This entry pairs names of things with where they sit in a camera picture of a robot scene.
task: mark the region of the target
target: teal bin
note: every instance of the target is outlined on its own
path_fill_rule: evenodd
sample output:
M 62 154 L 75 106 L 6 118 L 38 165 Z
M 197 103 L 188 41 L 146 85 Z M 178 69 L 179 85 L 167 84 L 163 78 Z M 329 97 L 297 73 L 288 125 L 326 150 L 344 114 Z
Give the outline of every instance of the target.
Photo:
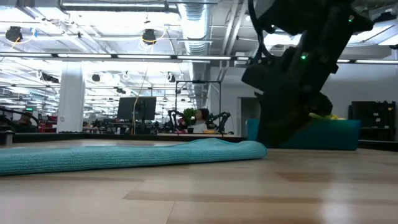
M 246 137 L 257 139 L 259 120 L 246 121 Z M 297 131 L 282 149 L 327 149 L 355 151 L 358 148 L 361 121 L 316 119 L 308 127 Z

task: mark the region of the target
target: microfiber cloth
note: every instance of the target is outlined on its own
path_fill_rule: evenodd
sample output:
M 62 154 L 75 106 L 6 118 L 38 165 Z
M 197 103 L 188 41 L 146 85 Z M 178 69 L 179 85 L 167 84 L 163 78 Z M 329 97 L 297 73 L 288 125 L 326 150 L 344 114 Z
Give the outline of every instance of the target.
M 0 175 L 195 164 L 263 159 L 267 149 L 255 141 L 230 143 L 201 139 L 174 146 L 92 146 L 61 149 L 0 149 Z

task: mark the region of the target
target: computer monitor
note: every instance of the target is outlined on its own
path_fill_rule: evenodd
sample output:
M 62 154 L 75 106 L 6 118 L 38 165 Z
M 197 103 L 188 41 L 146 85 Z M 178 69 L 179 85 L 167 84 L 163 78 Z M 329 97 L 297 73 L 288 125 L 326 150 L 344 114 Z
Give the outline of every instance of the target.
M 118 119 L 132 119 L 135 97 L 123 97 L 119 100 Z M 156 97 L 139 98 L 136 104 L 136 120 L 155 120 Z

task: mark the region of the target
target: white column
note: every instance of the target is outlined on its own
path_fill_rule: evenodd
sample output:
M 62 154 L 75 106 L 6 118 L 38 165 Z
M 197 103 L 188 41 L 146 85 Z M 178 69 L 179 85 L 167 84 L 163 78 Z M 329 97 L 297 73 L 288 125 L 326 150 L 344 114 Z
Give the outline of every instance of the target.
M 85 79 L 80 62 L 64 62 L 57 132 L 83 130 Z

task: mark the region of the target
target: wooden surface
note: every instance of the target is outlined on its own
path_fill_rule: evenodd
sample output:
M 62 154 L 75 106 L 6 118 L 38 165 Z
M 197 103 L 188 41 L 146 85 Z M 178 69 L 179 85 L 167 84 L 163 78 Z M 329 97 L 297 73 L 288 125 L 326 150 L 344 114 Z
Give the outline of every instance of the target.
M 166 145 L 79 140 L 15 147 Z M 1 224 L 396 224 L 398 154 L 270 150 L 267 159 L 0 177 Z

